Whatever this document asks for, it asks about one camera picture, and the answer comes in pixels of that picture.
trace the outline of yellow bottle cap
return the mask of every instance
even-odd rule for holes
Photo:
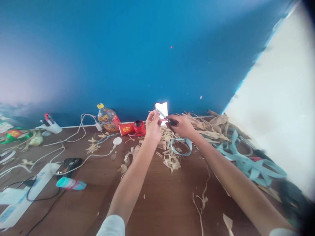
[[[103,103],[99,103],[99,104],[97,105],[97,108],[98,108],[98,109],[102,109],[102,108],[104,108]]]

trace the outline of smartphone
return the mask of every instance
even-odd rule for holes
[[[159,109],[159,111],[162,112],[163,115],[168,116],[167,102],[155,103],[155,107]]]

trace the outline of hand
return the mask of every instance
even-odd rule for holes
[[[172,126],[173,130],[181,136],[192,140],[198,132],[195,130],[193,125],[190,123],[187,115],[183,114],[181,116],[169,115],[167,118],[176,120],[178,122],[177,126]]]
[[[146,135],[145,140],[153,140],[158,144],[161,140],[161,123],[159,121],[160,114],[153,110],[149,113],[148,118],[145,122],[146,125]]]

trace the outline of black cable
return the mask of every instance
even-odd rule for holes
[[[46,215],[44,215],[44,217],[43,217],[39,222],[37,222],[37,224],[35,224],[35,225],[33,226],[33,228],[31,228],[25,236],[28,236],[28,235],[33,231],[33,229],[35,229],[36,226],[38,226],[38,225],[46,218],[46,216],[50,213],[50,211],[53,209],[53,207],[55,206],[55,204],[57,203],[57,201],[60,199],[60,197],[61,197],[65,192],[66,192],[66,189],[65,189],[65,190],[63,191],[63,193],[60,194],[59,197],[54,201],[54,203],[53,203],[52,206],[49,208],[49,210],[48,210],[48,212],[46,213]]]
[[[14,185],[14,184],[18,184],[18,183],[21,183],[21,184],[17,187],[17,188],[20,188],[20,187],[24,184],[24,182],[28,181],[28,180],[29,180],[30,178],[32,178],[32,177],[34,177],[34,176],[29,177],[27,180],[23,180],[23,181],[18,181],[18,182],[12,183],[12,184],[6,186],[4,189],[2,189],[1,192],[3,192],[4,190],[6,190],[8,187],[10,187],[10,186],[12,186],[12,185]]]
[[[23,185],[23,181],[15,182],[15,183],[12,183],[12,184],[10,184],[10,185],[6,186],[4,189],[2,189],[2,191],[1,191],[1,192],[3,192],[4,190],[6,190],[8,187],[10,187],[10,186],[12,186],[12,185],[14,185],[14,184],[18,184],[18,183],[22,183],[20,186],[22,186],[22,185]]]
[[[29,194],[30,194],[30,191],[31,191],[31,189],[32,189],[33,186],[34,186],[34,185],[32,185],[32,186],[30,187],[30,189],[27,191],[27,194],[26,194],[26,199],[27,199],[29,202],[37,202],[37,201],[43,201],[43,200],[52,199],[52,198],[54,198],[55,196],[57,196],[57,195],[60,193],[60,190],[61,190],[61,188],[58,188],[58,192],[57,192],[54,196],[49,197],[49,198],[42,198],[42,199],[30,200],[30,199],[29,199]]]

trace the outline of white power strip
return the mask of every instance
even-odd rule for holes
[[[42,170],[37,174],[36,182],[29,193],[30,199],[35,199],[39,195],[59,167],[59,164],[48,163],[44,166],[44,168],[42,168]],[[27,194],[25,194],[17,204],[9,205],[4,212],[2,212],[0,215],[0,229],[13,227],[26,212],[27,208],[32,204],[32,202],[26,199],[26,195]]]

